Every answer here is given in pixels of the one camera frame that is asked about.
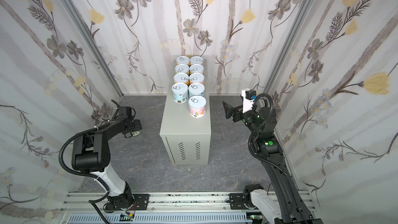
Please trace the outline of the yellow label can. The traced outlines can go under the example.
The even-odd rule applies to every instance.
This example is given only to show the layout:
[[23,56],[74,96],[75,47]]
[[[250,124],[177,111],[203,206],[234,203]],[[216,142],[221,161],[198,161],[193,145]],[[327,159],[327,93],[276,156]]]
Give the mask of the yellow label can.
[[190,66],[190,58],[186,56],[180,56],[176,58],[177,65],[187,65]]

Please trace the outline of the pink label can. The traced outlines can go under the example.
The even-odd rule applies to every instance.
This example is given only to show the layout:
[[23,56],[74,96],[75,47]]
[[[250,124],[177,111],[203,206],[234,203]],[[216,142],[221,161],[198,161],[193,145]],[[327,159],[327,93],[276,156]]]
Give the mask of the pink label can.
[[200,56],[193,56],[190,58],[190,64],[191,66],[193,65],[203,65],[204,64],[204,59]]

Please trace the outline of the white can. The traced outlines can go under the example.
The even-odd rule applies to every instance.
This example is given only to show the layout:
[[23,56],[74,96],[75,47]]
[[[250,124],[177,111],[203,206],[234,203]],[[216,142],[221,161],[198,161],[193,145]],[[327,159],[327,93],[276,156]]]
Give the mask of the white can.
[[194,118],[201,118],[206,114],[207,101],[203,96],[195,95],[189,100],[189,112]]

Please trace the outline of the orange label can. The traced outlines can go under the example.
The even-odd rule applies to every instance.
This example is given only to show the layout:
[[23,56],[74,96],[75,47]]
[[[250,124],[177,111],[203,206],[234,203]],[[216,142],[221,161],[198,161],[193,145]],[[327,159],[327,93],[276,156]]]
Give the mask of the orange label can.
[[186,85],[190,85],[190,81],[189,81],[189,75],[187,75],[186,73],[177,73],[174,75],[173,77],[174,83],[183,83]]

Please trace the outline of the brown label can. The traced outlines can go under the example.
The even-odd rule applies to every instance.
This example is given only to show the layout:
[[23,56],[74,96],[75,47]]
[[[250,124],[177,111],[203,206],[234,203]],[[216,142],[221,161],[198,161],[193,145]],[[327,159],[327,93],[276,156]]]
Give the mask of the brown label can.
[[200,64],[194,64],[190,66],[190,74],[195,74],[195,73],[199,73],[199,74],[204,74],[204,66],[200,65]]

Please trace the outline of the light blue can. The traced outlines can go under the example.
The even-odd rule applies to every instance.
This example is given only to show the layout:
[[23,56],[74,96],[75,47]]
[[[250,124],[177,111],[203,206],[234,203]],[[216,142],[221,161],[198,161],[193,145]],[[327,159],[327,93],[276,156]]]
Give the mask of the light blue can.
[[189,88],[189,97],[204,96],[205,86],[201,83],[192,83]]
[[185,103],[188,101],[188,86],[185,83],[175,83],[172,85],[173,99],[176,103]]

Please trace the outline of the green label can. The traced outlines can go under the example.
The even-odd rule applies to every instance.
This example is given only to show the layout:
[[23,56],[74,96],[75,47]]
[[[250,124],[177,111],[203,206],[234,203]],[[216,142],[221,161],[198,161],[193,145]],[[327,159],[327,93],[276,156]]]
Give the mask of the green label can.
[[190,67],[186,64],[178,64],[175,66],[175,73],[176,74],[184,73],[190,75]]
[[138,135],[140,135],[140,133],[141,133],[141,130],[135,131],[132,133],[132,136],[138,136]]

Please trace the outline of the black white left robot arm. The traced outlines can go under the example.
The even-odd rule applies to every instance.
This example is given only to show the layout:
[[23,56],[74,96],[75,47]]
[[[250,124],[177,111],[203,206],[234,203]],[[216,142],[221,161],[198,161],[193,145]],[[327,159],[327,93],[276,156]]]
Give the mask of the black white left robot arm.
[[127,182],[122,180],[113,169],[110,160],[109,140],[118,134],[131,138],[140,134],[141,121],[135,119],[136,111],[129,106],[118,106],[112,119],[101,127],[73,140],[72,167],[80,173],[93,175],[105,189],[107,204],[104,210],[129,210],[136,204]]

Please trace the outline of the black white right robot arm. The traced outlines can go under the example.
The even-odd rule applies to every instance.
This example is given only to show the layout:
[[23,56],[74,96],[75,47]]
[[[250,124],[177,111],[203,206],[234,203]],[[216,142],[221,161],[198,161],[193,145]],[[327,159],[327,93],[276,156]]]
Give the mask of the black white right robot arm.
[[232,107],[227,102],[223,107],[227,119],[242,121],[251,131],[247,143],[249,152],[262,163],[277,198],[277,201],[270,199],[260,185],[247,186],[244,190],[246,207],[257,208],[264,224],[321,224],[322,220],[304,203],[287,169],[283,150],[274,135],[276,111],[265,106],[259,111],[244,112],[242,106]]

